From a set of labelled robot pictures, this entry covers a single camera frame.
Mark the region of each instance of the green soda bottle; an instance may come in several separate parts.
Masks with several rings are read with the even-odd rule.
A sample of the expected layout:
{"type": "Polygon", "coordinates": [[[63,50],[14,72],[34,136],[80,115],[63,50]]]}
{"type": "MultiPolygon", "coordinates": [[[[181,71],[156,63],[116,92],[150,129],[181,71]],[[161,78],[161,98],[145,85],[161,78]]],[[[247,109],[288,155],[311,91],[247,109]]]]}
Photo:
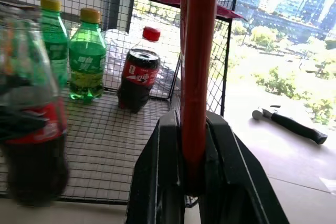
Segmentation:
{"type": "Polygon", "coordinates": [[[100,33],[100,13],[80,10],[81,25],[70,40],[70,97],[91,101],[103,94],[106,45],[100,33]]]}
{"type": "Polygon", "coordinates": [[[41,0],[42,17],[40,21],[50,66],[60,88],[68,81],[69,35],[61,20],[59,0],[41,0]]]}

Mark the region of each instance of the red handle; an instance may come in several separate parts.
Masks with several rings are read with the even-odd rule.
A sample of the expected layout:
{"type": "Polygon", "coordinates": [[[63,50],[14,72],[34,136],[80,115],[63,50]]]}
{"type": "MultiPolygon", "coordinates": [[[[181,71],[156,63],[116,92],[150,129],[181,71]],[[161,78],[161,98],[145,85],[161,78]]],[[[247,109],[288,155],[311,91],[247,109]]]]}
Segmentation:
{"type": "Polygon", "coordinates": [[[191,194],[203,181],[208,67],[217,0],[181,0],[181,129],[186,184],[191,194]]]}

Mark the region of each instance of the plastic bottle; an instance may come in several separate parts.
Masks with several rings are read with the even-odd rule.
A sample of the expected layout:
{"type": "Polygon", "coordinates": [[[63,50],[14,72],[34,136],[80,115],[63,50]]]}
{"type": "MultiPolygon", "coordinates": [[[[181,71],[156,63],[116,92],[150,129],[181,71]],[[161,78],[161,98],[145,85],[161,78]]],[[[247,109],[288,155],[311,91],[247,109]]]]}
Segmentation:
{"type": "Polygon", "coordinates": [[[142,39],[128,52],[118,89],[119,107],[137,113],[148,102],[160,68],[160,31],[146,26],[142,39]]]}
{"type": "Polygon", "coordinates": [[[40,21],[43,41],[50,59],[51,69],[61,88],[68,81],[69,35],[60,17],[59,0],[41,0],[40,21]]]}
{"type": "Polygon", "coordinates": [[[66,118],[34,7],[0,5],[0,149],[9,195],[42,206],[66,187],[66,118]]]}
{"type": "Polygon", "coordinates": [[[106,45],[100,33],[100,13],[80,10],[81,25],[70,40],[70,97],[91,101],[103,93],[106,45]]]}

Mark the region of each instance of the bottle label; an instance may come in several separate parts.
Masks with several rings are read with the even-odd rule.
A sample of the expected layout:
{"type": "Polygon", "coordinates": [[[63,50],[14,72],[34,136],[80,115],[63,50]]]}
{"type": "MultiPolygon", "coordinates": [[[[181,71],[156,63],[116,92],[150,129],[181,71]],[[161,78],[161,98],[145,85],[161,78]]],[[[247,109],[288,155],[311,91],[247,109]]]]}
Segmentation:
{"type": "Polygon", "coordinates": [[[50,103],[44,107],[25,109],[26,112],[34,112],[41,115],[46,120],[46,125],[33,133],[23,137],[7,140],[7,144],[40,144],[51,141],[63,135],[67,128],[67,119],[65,116],[65,108],[62,99],[58,99],[55,103],[50,103]]]}
{"type": "Polygon", "coordinates": [[[84,88],[102,85],[106,54],[87,56],[70,50],[71,83],[84,88]]]}
{"type": "Polygon", "coordinates": [[[67,81],[68,44],[55,44],[45,42],[47,53],[50,59],[51,70],[60,85],[67,81]]]}
{"type": "Polygon", "coordinates": [[[159,69],[138,67],[127,60],[122,70],[122,76],[135,84],[151,86],[155,83],[158,71],[159,69]]]}

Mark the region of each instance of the wire mesh basket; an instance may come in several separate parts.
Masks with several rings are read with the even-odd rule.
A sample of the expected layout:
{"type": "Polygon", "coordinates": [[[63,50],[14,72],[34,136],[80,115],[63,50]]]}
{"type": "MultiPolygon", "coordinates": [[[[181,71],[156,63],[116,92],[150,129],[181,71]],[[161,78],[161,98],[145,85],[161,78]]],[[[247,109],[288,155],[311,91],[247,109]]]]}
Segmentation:
{"type": "MultiPolygon", "coordinates": [[[[40,0],[3,0],[39,5],[40,0]]],[[[67,160],[70,180],[60,200],[122,204],[128,202],[135,162],[160,116],[180,107],[180,10],[152,0],[61,0],[62,18],[70,35],[79,26],[83,7],[101,11],[107,42],[105,93],[91,104],[62,95],[68,109],[67,160]],[[142,37],[144,26],[161,30],[161,69],[151,98],[138,114],[118,108],[115,91],[128,50],[142,37]]],[[[218,0],[234,9],[235,0],[218,0]]],[[[208,79],[207,109],[223,115],[231,22],[216,20],[208,79]]],[[[0,194],[6,197],[7,168],[0,155],[0,194]]]]}

